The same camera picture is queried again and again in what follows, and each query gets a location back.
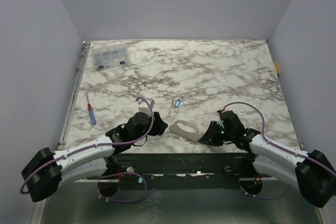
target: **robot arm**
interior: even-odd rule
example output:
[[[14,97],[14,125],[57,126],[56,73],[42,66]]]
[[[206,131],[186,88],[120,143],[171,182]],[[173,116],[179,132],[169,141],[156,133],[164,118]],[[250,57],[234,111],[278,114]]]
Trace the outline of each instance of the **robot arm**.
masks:
[[[256,172],[293,186],[314,206],[323,207],[336,195],[335,170],[323,153],[275,144],[259,131],[246,129],[233,111],[219,111],[219,117],[222,125],[212,121],[200,143],[220,146],[229,142],[255,154],[252,164]]]
[[[158,112],[151,116],[138,112],[123,126],[109,130],[94,141],[74,148],[51,152],[49,148],[40,150],[22,170],[26,186],[33,202],[52,195],[59,186],[75,180],[110,174],[110,157],[132,146],[132,141],[148,135],[162,135],[167,124]]]
[[[330,173],[335,170],[323,153],[316,150],[307,153],[274,144],[259,131],[244,128],[232,111],[219,114],[222,124],[212,121],[200,143],[212,146],[235,144],[252,154],[250,162],[257,173],[267,174],[298,189],[314,206],[323,207],[336,195],[336,179]],[[162,135],[166,128],[167,124],[158,112],[148,113],[145,110],[136,113],[124,127],[119,125],[87,144],[53,153],[49,148],[42,149],[22,170],[25,183],[21,192],[29,193],[31,199],[37,202],[49,197],[67,182],[115,174],[113,155],[129,149],[134,141],[147,134]]]

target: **cable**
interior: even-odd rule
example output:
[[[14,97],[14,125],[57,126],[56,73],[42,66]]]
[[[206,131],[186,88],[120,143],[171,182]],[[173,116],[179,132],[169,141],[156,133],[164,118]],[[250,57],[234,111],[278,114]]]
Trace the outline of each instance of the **cable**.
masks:
[[[261,200],[277,200],[277,199],[285,198],[287,195],[289,195],[289,193],[292,191],[293,188],[290,186],[290,187],[288,188],[288,190],[287,190],[284,194],[282,194],[282,195],[280,195],[280,196],[278,196],[278,197],[274,197],[274,198],[264,198],[264,197],[260,197],[260,196],[256,196],[256,195],[250,194],[250,193],[248,193],[242,186],[241,186],[241,189],[245,192],[245,195],[251,196],[251,197],[253,197],[253,198],[255,198],[255,199],[261,199]]]
[[[249,103],[246,103],[246,102],[231,102],[231,103],[229,103],[229,104],[227,104],[227,105],[224,106],[224,108],[222,109],[222,112],[224,112],[225,109],[226,109],[228,106],[233,105],[233,104],[243,104],[243,105],[249,106],[249,107],[251,107],[252,109],[254,109],[254,110],[260,115],[261,120],[262,120],[262,122],[263,122],[263,123],[262,123],[263,125],[262,125],[262,127],[261,127],[261,136],[262,136],[263,139],[266,141],[266,143],[268,143],[268,144],[270,144],[270,145],[273,145],[274,147],[276,147],[276,148],[278,148],[278,149],[280,149],[280,150],[282,150],[282,151],[284,151],[284,152],[287,152],[287,153],[289,153],[289,154],[296,155],[296,156],[298,156],[298,157],[302,157],[302,158],[305,158],[305,159],[307,159],[307,160],[309,160],[309,161],[312,161],[313,163],[319,165],[320,167],[322,167],[323,169],[325,169],[327,172],[329,172],[332,176],[334,176],[334,177],[336,178],[336,173],[335,173],[334,171],[332,171],[331,169],[329,169],[329,168],[326,167],[325,165],[321,164],[320,162],[316,161],[315,159],[313,159],[313,158],[311,158],[311,157],[309,157],[309,156],[304,156],[304,155],[302,155],[302,154],[296,154],[295,152],[290,151],[290,150],[288,150],[288,149],[286,149],[286,148],[284,148],[284,147],[282,147],[282,146],[280,146],[280,145],[277,145],[276,143],[274,143],[274,142],[268,140],[268,139],[265,137],[265,118],[264,118],[264,116],[262,115],[262,113],[261,113],[256,107],[254,107],[253,105],[251,105],[251,104],[249,104]],[[261,199],[261,200],[273,200],[273,199],[281,199],[281,198],[286,197],[286,196],[290,193],[290,191],[291,191],[291,186],[289,187],[289,189],[288,189],[283,195],[281,195],[281,196],[279,196],[279,197],[277,197],[277,198],[270,198],[270,199],[266,199],[266,198],[262,198],[262,197],[257,197],[257,196],[255,196],[255,195],[251,195],[251,194],[249,194],[247,191],[245,191],[245,194],[250,195],[250,196],[252,196],[252,197],[254,197],[254,198],[256,198],[256,199]]]
[[[141,147],[141,146],[143,146],[146,142],[147,142],[147,136],[146,136],[145,142],[143,142],[143,144],[139,144],[139,145],[132,144],[132,145],[135,146],[135,147]]]
[[[28,181],[29,181],[35,174],[37,174],[40,170],[42,170],[43,168],[45,168],[45,167],[47,167],[47,166],[49,166],[49,165],[51,165],[51,164],[53,164],[53,163],[55,163],[55,162],[61,160],[61,159],[66,159],[66,158],[70,157],[70,156],[73,155],[73,154],[76,154],[76,153],[85,151],[85,150],[90,149],[90,148],[96,148],[96,147],[98,147],[98,146],[109,146],[109,145],[115,146],[115,145],[127,145],[127,144],[133,144],[133,143],[135,143],[135,142],[137,142],[137,141],[142,140],[144,137],[146,137],[146,136],[151,132],[152,127],[153,127],[153,124],[154,124],[154,112],[153,112],[152,107],[150,106],[150,104],[148,103],[148,101],[146,101],[145,98],[143,98],[143,97],[137,97],[135,101],[138,101],[139,99],[142,100],[142,101],[144,101],[144,102],[146,103],[146,105],[148,106],[148,108],[149,108],[149,110],[150,110],[150,112],[151,112],[151,119],[152,119],[152,120],[151,120],[151,124],[150,124],[148,130],[146,131],[146,133],[145,133],[143,136],[141,136],[140,138],[138,138],[138,139],[136,139],[136,140],[132,140],[132,141],[128,141],[128,142],[121,142],[121,143],[112,143],[112,142],[111,142],[111,143],[100,143],[100,144],[97,144],[97,145],[96,145],[96,144],[88,145],[88,146],[79,148],[79,149],[77,149],[77,150],[75,150],[75,151],[69,152],[69,153],[67,153],[66,156],[65,156],[65,155],[62,155],[62,156],[57,157],[57,158],[55,158],[55,159],[53,159],[53,160],[50,160],[50,161],[46,162],[45,164],[41,165],[41,166],[40,166],[39,168],[37,168],[35,171],[33,171],[33,172],[32,172],[32,173],[25,179],[25,181],[24,181],[23,184],[21,185],[20,193],[21,193],[21,194],[29,194],[29,191],[23,191],[24,188],[25,188],[25,186],[27,185]]]
[[[112,175],[105,175],[105,176],[98,176],[98,178],[110,178],[110,177],[116,177],[116,176],[121,176],[121,175],[135,175],[138,176],[139,178],[141,178],[143,180],[143,184],[144,184],[144,191],[142,193],[142,195],[137,198],[137,199],[132,199],[132,200],[123,200],[123,199],[113,199],[113,198],[109,198],[109,197],[105,197],[101,194],[100,192],[100,188],[97,187],[97,191],[99,193],[99,197],[98,198],[103,198],[106,199],[106,202],[108,202],[109,200],[111,201],[115,201],[115,202],[119,202],[119,203],[135,203],[138,202],[140,200],[143,200],[147,197],[148,191],[147,191],[147,183],[146,180],[138,173],[117,173],[117,174],[112,174]]]

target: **black metal frame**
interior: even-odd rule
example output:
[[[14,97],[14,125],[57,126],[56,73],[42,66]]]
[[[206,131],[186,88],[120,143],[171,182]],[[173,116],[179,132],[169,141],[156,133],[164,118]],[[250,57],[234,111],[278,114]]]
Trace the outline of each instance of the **black metal frame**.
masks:
[[[148,189],[240,189],[239,178],[257,175],[249,161],[251,158],[248,153],[118,154],[106,160],[109,166],[106,174],[126,172],[132,167],[146,179]],[[138,179],[123,176],[122,189],[143,189]],[[116,182],[99,182],[107,196],[113,185]]]

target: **reflective metal floor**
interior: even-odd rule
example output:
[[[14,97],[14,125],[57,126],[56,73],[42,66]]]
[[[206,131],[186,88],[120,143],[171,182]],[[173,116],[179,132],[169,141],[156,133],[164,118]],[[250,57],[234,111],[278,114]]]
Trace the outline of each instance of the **reflective metal floor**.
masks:
[[[277,196],[288,188],[264,182],[260,195]],[[140,191],[120,191],[118,198],[138,197]],[[106,203],[98,199],[96,183],[76,182],[60,188],[46,203],[42,223],[60,224],[319,224],[317,208],[293,190],[281,200],[262,201],[240,190],[152,190],[143,202]]]

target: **metal bracket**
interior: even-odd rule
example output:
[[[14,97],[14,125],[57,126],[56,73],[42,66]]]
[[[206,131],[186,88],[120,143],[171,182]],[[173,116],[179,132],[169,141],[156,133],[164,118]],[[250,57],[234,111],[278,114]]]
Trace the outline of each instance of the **metal bracket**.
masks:
[[[64,150],[65,149],[65,145],[66,145],[66,141],[67,141],[67,136],[69,133],[69,128],[70,128],[70,123],[71,123],[71,119],[73,116],[73,111],[75,110],[75,104],[76,104],[76,100],[77,100],[77,96],[78,96],[78,90],[80,87],[80,83],[83,77],[83,73],[84,73],[84,67],[86,64],[86,60],[88,57],[88,53],[90,50],[90,45],[91,42],[90,41],[85,41],[84,43],[84,48],[83,51],[81,52],[81,56],[77,65],[77,76],[76,76],[76,80],[75,80],[75,85],[73,87],[72,90],[72,94],[71,94],[71,98],[70,98],[70,104],[68,107],[68,111],[67,111],[67,116],[62,128],[62,133],[59,139],[59,145],[58,145],[58,150]]]

